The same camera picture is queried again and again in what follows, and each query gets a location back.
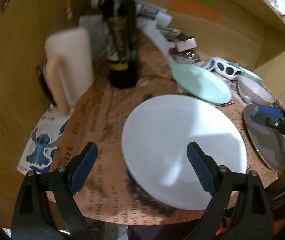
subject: screw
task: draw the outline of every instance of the screw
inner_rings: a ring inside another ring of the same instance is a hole
[[[60,166],[57,168],[57,171],[63,172],[65,169],[66,169],[66,166],[65,166],[65,165],[60,165]]]
[[[249,171],[249,174],[254,176],[254,177],[257,177],[258,176],[258,172],[256,172],[255,170],[251,170]]]
[[[222,172],[226,172],[226,171],[228,171],[228,168],[225,165],[221,165],[221,166],[219,166],[219,170]]]
[[[35,173],[34,170],[30,170],[30,171],[27,172],[27,175],[28,175],[29,177],[31,177],[34,173]]]

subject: wine bottle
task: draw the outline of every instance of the wine bottle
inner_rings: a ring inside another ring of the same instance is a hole
[[[101,12],[108,34],[110,84],[117,88],[134,87],[138,81],[135,1],[105,0]]]

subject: blue cartoon character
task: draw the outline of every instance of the blue cartoon character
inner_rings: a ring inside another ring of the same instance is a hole
[[[47,133],[40,134],[37,136],[38,128],[31,134],[31,139],[36,145],[34,152],[26,157],[26,161],[31,164],[36,164],[39,166],[47,166],[50,163],[50,159],[46,157],[45,152],[49,148],[56,148],[58,146],[60,137],[57,140],[50,142],[50,137]]]

